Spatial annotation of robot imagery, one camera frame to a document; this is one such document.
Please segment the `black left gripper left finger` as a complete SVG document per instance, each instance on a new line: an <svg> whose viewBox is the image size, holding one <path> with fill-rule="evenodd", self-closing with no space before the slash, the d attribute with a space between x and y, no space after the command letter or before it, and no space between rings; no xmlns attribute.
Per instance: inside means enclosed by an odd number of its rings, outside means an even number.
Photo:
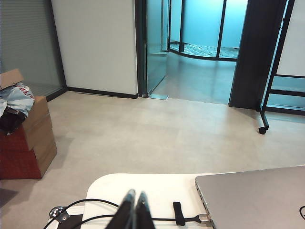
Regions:
<svg viewBox="0 0 305 229"><path fill-rule="evenodd" d="M132 229L134 216L135 190L130 189L124 196L114 217L106 229Z"/></svg>

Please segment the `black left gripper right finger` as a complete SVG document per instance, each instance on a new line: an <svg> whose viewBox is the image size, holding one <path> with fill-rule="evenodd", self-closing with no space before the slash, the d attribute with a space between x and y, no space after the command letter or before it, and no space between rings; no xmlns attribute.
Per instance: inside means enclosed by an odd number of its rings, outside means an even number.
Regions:
<svg viewBox="0 0 305 229"><path fill-rule="evenodd" d="M148 198L144 191L140 193L138 198L134 216L133 216L134 229L155 229L151 212L148 204Z"/></svg>

